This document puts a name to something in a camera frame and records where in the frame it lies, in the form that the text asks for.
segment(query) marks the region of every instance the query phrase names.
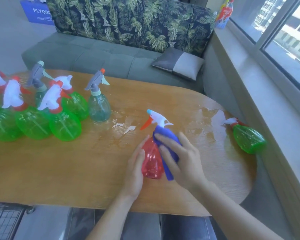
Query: person's right hand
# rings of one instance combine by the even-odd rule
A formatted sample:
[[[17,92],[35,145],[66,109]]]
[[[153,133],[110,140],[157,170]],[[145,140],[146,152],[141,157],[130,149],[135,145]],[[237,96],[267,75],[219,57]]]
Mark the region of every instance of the person's right hand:
[[[179,162],[176,163],[164,145],[159,147],[163,160],[179,185],[191,191],[208,183],[202,170],[199,150],[188,141],[182,132],[178,136],[182,145],[160,134],[154,136],[179,156]]]

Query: metal grid cart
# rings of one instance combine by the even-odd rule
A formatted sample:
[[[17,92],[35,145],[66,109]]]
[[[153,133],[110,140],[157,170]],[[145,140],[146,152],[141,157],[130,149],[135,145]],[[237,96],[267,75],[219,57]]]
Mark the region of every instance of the metal grid cart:
[[[27,205],[0,203],[0,240],[13,240],[23,214],[33,209]]]

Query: leaf patterned backrest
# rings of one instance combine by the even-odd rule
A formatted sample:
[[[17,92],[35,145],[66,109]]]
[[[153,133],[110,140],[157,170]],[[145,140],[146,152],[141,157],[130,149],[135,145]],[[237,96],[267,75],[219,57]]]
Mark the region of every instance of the leaf patterned backrest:
[[[47,0],[58,32],[164,52],[201,56],[215,16],[174,0]]]

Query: purple cloth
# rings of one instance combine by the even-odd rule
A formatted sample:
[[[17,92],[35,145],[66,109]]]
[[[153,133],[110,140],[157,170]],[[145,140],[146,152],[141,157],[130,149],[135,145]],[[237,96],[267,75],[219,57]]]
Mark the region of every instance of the purple cloth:
[[[161,141],[158,141],[156,138],[155,138],[155,134],[158,133],[158,134],[161,134],[163,136],[166,136],[174,141],[176,141],[177,143],[180,143],[178,137],[168,128],[162,128],[161,126],[157,125],[156,128],[154,129],[154,132],[152,134],[152,138],[153,138],[153,141],[157,144],[157,146],[161,146],[163,143]],[[177,163],[179,161],[179,157],[178,155],[172,151],[169,147],[167,147],[173,160]],[[162,158],[162,164],[163,164],[163,168],[164,168],[164,172],[166,174],[166,177],[167,177],[167,180],[168,181],[172,181],[173,180],[173,175],[172,173],[170,172],[169,168],[168,168],[168,165],[166,164],[166,162],[164,161],[162,155],[161,155],[161,158]]]

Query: hand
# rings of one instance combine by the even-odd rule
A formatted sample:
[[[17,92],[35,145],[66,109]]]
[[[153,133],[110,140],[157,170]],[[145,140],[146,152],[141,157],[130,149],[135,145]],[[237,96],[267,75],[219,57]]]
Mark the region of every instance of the hand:
[[[183,133],[180,132],[178,136],[183,146],[163,135],[155,134],[154,136],[179,156],[177,164],[164,145],[159,147],[162,158],[179,185],[191,191],[202,184],[206,185],[208,183],[202,170],[199,150],[188,141]]]
[[[143,174],[141,172],[143,161],[145,160],[145,151],[142,149],[149,135],[146,136],[132,153],[128,160],[126,177],[121,193],[124,196],[130,197],[133,201],[136,200],[143,184]]]

